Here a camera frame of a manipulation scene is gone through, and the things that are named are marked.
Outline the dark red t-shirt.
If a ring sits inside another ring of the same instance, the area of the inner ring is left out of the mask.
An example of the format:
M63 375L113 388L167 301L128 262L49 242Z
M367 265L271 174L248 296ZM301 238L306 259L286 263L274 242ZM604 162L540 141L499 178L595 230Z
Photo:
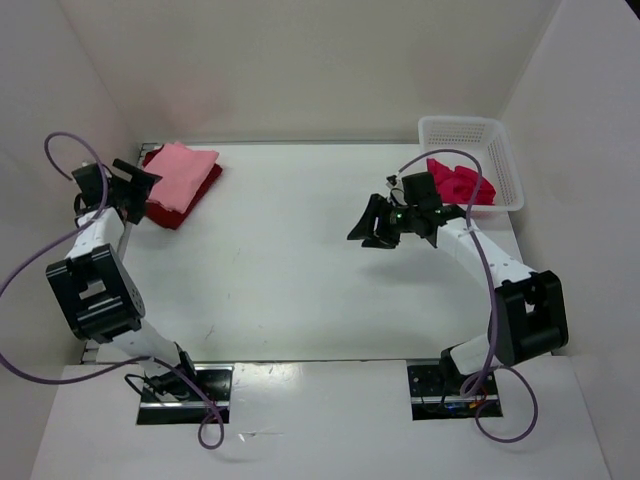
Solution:
M194 182L171 181L162 188L162 180L146 203L146 217L162 228L179 229L222 173L223 168L214 164L198 186Z

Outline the light pink t-shirt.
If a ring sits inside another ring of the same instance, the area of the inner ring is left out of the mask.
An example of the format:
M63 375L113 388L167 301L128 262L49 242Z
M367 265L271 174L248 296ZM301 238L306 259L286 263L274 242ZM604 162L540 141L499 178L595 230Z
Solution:
M160 177L148 201L169 211L185 213L197 191L217 166L219 153L192 150L181 143L165 144L143 168Z

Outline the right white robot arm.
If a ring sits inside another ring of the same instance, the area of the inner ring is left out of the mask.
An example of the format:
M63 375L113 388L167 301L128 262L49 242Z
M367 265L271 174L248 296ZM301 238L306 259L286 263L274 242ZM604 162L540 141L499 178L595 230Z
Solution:
M446 391L468 396L493 368L513 367L567 345L560 278L510 256L458 205L395 204L374 194L347 238L364 248L394 249L404 234L447 253L489 294L486 334L441 353L438 377Z

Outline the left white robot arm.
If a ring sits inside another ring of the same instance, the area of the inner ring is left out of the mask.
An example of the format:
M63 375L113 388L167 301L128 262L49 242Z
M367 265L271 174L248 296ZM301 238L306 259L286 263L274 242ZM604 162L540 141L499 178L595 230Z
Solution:
M160 177L120 159L112 166L127 176L101 174L96 164L72 172L79 187L74 221L80 232L65 258L47 266L46 278L76 338L142 357L154 395L184 401L197 393L200 376L187 352L145 319L142 295L119 254L127 225L141 221Z

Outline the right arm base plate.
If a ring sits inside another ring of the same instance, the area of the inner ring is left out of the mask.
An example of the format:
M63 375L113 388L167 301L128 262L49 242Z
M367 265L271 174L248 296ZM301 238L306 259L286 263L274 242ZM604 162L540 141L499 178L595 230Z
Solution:
M414 421L503 416L493 375L474 397L462 398L456 385L445 381L436 360L408 361L406 368Z

